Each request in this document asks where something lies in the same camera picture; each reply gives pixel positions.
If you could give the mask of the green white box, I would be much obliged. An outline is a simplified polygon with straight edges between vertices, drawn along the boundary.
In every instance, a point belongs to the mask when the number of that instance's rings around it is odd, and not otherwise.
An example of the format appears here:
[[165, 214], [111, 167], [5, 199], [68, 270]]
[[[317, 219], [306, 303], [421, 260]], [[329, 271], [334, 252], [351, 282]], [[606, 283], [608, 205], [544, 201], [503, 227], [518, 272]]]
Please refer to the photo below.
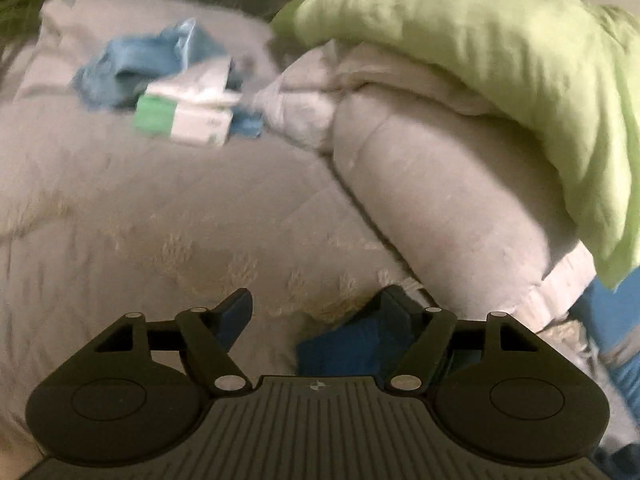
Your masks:
[[217, 56], [152, 81], [138, 99], [134, 128], [172, 142], [224, 145], [242, 98], [229, 88], [231, 67], [230, 56]]

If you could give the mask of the light blue cloth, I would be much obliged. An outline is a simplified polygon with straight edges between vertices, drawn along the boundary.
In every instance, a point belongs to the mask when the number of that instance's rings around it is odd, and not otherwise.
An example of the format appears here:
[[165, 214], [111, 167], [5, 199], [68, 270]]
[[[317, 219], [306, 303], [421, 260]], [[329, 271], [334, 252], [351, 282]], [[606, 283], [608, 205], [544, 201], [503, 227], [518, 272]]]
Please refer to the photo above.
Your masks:
[[[157, 35], [123, 36], [111, 40], [102, 53], [81, 66], [72, 86], [95, 110], [136, 111], [137, 102], [154, 80], [178, 75], [209, 58], [232, 59], [229, 88], [242, 93], [246, 76], [228, 50], [193, 18], [167, 27]], [[262, 133], [262, 114], [244, 107], [233, 109], [229, 136], [255, 139]]]

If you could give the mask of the blue navy fleece jacket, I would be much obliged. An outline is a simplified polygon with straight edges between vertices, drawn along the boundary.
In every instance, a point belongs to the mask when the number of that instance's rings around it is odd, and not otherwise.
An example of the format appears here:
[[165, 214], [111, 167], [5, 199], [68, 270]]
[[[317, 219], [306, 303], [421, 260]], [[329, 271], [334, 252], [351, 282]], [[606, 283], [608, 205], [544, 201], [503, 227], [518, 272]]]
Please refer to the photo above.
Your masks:
[[301, 342], [297, 376], [374, 376], [385, 379], [413, 341], [410, 327], [382, 312], [352, 318], [344, 325]]

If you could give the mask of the grey quilted bedspread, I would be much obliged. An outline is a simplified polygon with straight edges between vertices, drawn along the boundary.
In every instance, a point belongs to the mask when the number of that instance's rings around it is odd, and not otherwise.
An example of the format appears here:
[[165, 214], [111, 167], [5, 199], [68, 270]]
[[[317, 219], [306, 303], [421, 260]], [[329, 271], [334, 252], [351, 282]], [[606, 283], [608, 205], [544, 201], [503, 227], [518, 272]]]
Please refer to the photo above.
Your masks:
[[255, 140], [221, 146], [150, 138], [129, 110], [90, 110], [70, 86], [110, 38], [182, 18], [247, 70], [249, 107], [304, 53], [372, 42], [305, 47], [256, 18], [183, 0], [48, 0], [41, 16], [1, 102], [3, 478], [40, 460], [25, 422], [32, 390], [128, 311], [170, 318], [249, 289], [254, 316], [232, 356], [257, 377], [291, 374], [304, 338], [346, 322], [385, 286], [436, 301], [330, 155], [266, 124]]

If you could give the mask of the light green blanket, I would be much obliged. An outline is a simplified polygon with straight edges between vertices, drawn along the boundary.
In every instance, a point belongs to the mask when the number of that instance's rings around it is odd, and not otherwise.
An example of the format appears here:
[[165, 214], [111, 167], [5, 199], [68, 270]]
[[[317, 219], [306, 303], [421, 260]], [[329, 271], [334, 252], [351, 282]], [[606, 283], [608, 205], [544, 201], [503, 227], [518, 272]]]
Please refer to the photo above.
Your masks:
[[586, 0], [293, 0], [277, 35], [372, 42], [457, 76], [532, 130], [600, 280], [639, 264], [639, 22]]

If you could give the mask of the left blue striped pillow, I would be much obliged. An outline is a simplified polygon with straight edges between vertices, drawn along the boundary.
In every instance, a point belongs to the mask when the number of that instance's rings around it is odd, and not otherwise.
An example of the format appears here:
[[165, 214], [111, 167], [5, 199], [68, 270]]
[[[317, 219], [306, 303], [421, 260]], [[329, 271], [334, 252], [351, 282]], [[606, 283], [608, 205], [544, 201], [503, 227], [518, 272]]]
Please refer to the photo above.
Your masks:
[[635, 420], [639, 420], [639, 286], [639, 270], [615, 290], [596, 278], [570, 310], [596, 343], [600, 360]]

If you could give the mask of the beige folded comforter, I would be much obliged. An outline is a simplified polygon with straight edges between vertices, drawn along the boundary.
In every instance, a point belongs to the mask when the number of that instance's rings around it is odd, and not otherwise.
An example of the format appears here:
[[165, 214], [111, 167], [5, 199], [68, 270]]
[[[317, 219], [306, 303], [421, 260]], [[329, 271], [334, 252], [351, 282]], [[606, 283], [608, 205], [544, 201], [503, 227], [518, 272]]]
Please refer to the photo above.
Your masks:
[[444, 308], [531, 330], [594, 275], [535, 137], [434, 65], [374, 44], [304, 53], [248, 101], [336, 173]]

